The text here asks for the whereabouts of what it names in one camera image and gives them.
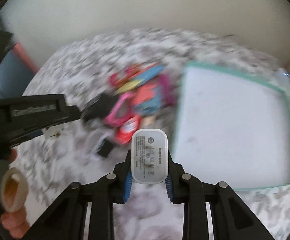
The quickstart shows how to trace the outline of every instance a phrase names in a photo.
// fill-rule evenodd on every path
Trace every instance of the finger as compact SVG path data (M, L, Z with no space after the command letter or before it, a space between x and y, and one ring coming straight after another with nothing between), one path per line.
M1 216L1 223L3 227L7 230L12 230L24 223L26 220L26 210L22 207L20 210L14 213L7 213L5 212Z
M14 148L12 148L11 149L11 155L9 156L10 162L15 161L16 157L17 157L17 152L16 152L16 150Z
M21 239L29 230L29 224L27 221L25 221L23 224L21 224L19 227L10 230L10 235L15 239Z

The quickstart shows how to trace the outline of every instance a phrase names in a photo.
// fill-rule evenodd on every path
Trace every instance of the blue object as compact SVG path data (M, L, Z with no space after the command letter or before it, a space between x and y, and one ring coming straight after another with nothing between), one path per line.
M162 97L159 86L154 87L153 90L155 92L154 98L134 106L134 111L141 116L152 115L157 112L159 108L162 107Z
M148 70L146 70L145 72L141 73L140 75L134 77L132 79L132 81L134 81L134 80L142 80L142 82L140 82L137 85L137 87L140 87L140 86L144 85L147 81L149 81L152 78L156 77L163 69L164 69L163 65L153 66L153 67L149 68Z
M173 181L171 180L170 173L168 173L168 176L165 179L165 185L166 185L167 196L169 200L173 202L173 199L174 199Z
M132 173L130 171L127 174L125 186L124 186L124 196L123 196L124 203L127 202L129 196L131 195L132 183L133 183L133 176L132 176Z

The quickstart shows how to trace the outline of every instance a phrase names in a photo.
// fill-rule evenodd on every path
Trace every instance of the patterned tablecloth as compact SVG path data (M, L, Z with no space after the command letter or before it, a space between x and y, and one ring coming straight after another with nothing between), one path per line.
M177 92L183 67L193 59L250 73L277 85L273 73L280 63L267 54L213 34L151 29L98 35L60 48L33 78L24 95L61 93L69 105L83 109L90 99L109 89L111 74L142 62L166 65L165 71ZM173 135L175 110L161 109L155 124L169 138ZM58 139L40 136L18 147L19 156L13 165L28 177L38 201L49 205L71 182L95 182L124 161L128 147L114 148L107 159L92 154L98 142L97 132L108 130L97 122L83 127L78 120L65 124ZM290 186L239 195L275 239L286 239L290 233ZM128 203L116 204L114 216L118 240L181 239L183 205L169 203L164 183L134 183Z

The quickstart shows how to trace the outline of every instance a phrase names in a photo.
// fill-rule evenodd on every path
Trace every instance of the magenta object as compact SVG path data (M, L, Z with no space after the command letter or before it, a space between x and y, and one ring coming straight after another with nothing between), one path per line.
M166 106L173 106L176 104L176 97L172 94L172 86L170 85L167 74L160 74L158 76L161 94Z
M117 128L129 120L133 114L133 109L128 100L132 97L133 93L131 92L122 94L110 114L104 119L104 123Z

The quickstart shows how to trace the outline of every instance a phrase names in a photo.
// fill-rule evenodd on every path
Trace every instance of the black square object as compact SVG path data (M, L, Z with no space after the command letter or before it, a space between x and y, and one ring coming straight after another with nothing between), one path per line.
M104 158L107 158L108 154L112 151L113 148L114 144L104 139L103 143L97 149L96 153Z

